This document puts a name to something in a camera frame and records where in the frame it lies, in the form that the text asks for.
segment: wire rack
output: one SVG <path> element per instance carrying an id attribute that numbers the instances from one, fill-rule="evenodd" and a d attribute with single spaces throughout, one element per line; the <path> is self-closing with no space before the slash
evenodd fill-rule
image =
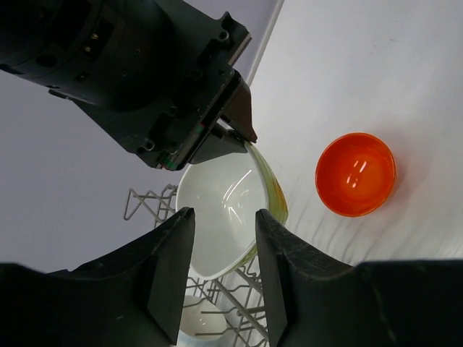
<path id="1" fill-rule="evenodd" d="M 130 189 L 127 197 L 124 219 L 130 220 L 143 207 L 154 218 L 154 227 L 159 226 L 173 213 L 177 186 L 167 185 L 160 194 L 149 190 L 138 194 Z M 224 331 L 210 331 L 196 334 L 219 336 L 217 346 L 268 347 L 266 314 L 263 303 L 262 284 L 257 257 L 240 269 L 217 280 L 202 280 L 190 272 L 187 281 L 187 295 L 208 300 L 219 312 L 202 314 L 223 314 L 227 323 Z"/>

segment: dish rack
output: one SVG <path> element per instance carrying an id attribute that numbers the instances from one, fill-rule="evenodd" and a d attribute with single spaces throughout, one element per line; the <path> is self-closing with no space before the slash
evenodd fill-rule
<path id="1" fill-rule="evenodd" d="M 171 184 L 160 194 L 151 190 L 145 194 L 138 194 L 130 189 L 124 219 L 130 220 L 143 207 L 143 210 L 147 210 L 153 216 L 154 227 L 157 227 L 175 213 L 173 205 L 176 195 L 177 186 Z M 220 336 L 217 346 L 269 347 L 258 263 L 255 257 L 233 273 L 216 280 L 202 280 L 190 272 L 185 294 L 209 300 L 218 307 L 219 312 L 203 314 L 223 314 L 228 325 L 225 331 L 197 334 L 198 337 Z"/>

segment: screw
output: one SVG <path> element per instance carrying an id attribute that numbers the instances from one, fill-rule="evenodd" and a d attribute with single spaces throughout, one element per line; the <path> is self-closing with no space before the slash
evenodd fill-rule
<path id="1" fill-rule="evenodd" d="M 228 31 L 222 31 L 219 35 L 218 35 L 218 39 L 219 40 L 222 40 L 222 41 L 225 41 L 226 39 L 229 38 L 229 32 Z"/>
<path id="2" fill-rule="evenodd" d="M 143 147 L 149 152 L 154 149 L 154 144 L 151 141 L 147 141 Z"/>

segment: white bowl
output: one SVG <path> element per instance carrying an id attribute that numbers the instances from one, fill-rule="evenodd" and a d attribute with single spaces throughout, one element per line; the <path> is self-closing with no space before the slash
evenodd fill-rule
<path id="1" fill-rule="evenodd" d="M 182 320 L 180 321 L 180 340 L 187 338 L 199 341 L 218 340 L 225 329 L 226 320 L 222 313 L 202 313 L 220 312 L 216 306 L 209 301 L 196 296 L 185 296 L 183 303 Z M 215 335 L 196 335 L 201 333 L 213 333 Z"/>
<path id="2" fill-rule="evenodd" d="M 278 182 L 260 153 L 232 153 L 191 165 L 177 191 L 177 210 L 195 209 L 195 242 L 190 267 L 213 280 L 236 269 L 257 252 L 255 213 L 270 210 L 284 223 L 287 206 Z"/>

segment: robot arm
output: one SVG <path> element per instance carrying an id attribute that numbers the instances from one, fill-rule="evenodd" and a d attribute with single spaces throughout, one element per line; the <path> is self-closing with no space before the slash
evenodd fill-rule
<path id="1" fill-rule="evenodd" d="M 126 151 L 171 171 L 257 140 L 249 88 L 232 68 L 249 41 L 229 14 L 213 20 L 182 0 L 0 5 L 0 69 L 69 99 Z"/>

